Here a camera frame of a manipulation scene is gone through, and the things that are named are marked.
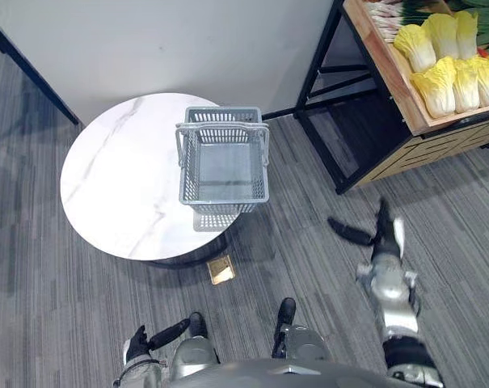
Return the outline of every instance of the basket handle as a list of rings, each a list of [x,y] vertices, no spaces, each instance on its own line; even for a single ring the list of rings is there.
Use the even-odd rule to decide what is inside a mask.
[[[269,164],[269,129],[266,124],[262,123],[253,123],[253,124],[248,124],[248,123],[242,123],[242,122],[220,122],[220,121],[205,121],[202,124],[201,123],[179,123],[176,124],[176,147],[178,149],[178,164],[180,167],[183,167],[183,145],[181,144],[181,135],[185,134],[189,130],[199,130],[202,129],[203,127],[207,128],[216,128],[218,126],[225,128],[228,126],[228,124],[231,124],[236,127],[240,127],[242,129],[247,129],[247,130],[255,130],[255,131],[261,131],[263,133],[263,157],[262,157],[262,163],[263,165],[267,166]]]
[[[262,164],[267,166],[269,164],[269,129],[264,127],[261,129],[263,131],[263,158]]]
[[[181,144],[181,134],[184,132],[179,126],[181,124],[176,124],[176,147],[178,149],[178,164],[183,167],[183,146]]]

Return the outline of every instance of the wooden crate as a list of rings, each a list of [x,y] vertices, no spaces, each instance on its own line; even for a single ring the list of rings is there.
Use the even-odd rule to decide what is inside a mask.
[[[358,184],[398,174],[488,143],[489,120],[428,139],[413,137],[373,168]]]
[[[436,131],[466,117],[489,111],[489,107],[484,107],[439,119],[430,117],[425,102],[411,84],[409,62],[392,44],[387,44],[382,39],[380,32],[369,16],[364,0],[345,0],[344,9],[363,40],[413,135]],[[450,12],[443,2],[439,3],[433,11]]]

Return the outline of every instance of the round table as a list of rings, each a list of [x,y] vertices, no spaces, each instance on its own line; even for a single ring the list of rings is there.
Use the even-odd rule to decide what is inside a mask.
[[[61,173],[61,201],[77,233],[94,247],[134,260],[186,255],[224,230],[194,230],[179,203],[175,125],[193,95],[162,93],[119,103],[77,137]]]

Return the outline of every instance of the striped carpet floor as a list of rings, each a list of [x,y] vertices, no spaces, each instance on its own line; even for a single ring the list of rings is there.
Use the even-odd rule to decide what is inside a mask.
[[[472,150],[342,196],[299,124],[271,120],[270,201],[228,231],[237,277],[152,268],[83,241],[61,208],[59,177],[80,132],[0,54],[0,387],[103,387],[122,344],[199,310],[221,360],[266,357],[276,309],[321,333],[339,363],[384,373],[355,270],[369,258],[339,240],[335,215],[373,228],[385,196],[405,219],[405,265],[419,273],[420,326],[450,387],[489,387],[489,150]],[[170,360],[171,344],[156,352]]]

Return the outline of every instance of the small yellow object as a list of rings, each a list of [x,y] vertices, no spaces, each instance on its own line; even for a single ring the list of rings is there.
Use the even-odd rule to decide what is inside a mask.
[[[482,107],[489,106],[489,56],[482,58],[479,55],[473,57],[470,62],[478,72],[479,101]]]
[[[463,113],[479,108],[478,72],[472,60],[454,60],[456,78],[453,83],[456,112]]]
[[[223,281],[235,277],[234,265],[231,263],[230,255],[224,255],[207,263],[210,272],[210,279],[213,285],[218,285]]]
[[[432,14],[422,24],[422,28],[431,37],[436,58],[459,58],[456,33],[457,20],[447,14]]]
[[[454,14],[454,18],[457,20],[456,40],[459,56],[461,59],[472,58],[478,52],[478,14],[459,11]]]
[[[456,78],[453,58],[440,59],[424,73],[414,73],[411,81],[422,95],[431,117],[450,115],[456,108],[453,82]]]
[[[401,27],[394,39],[393,45],[411,63],[411,68],[420,73],[436,63],[436,55],[432,49],[427,32],[416,24]]]

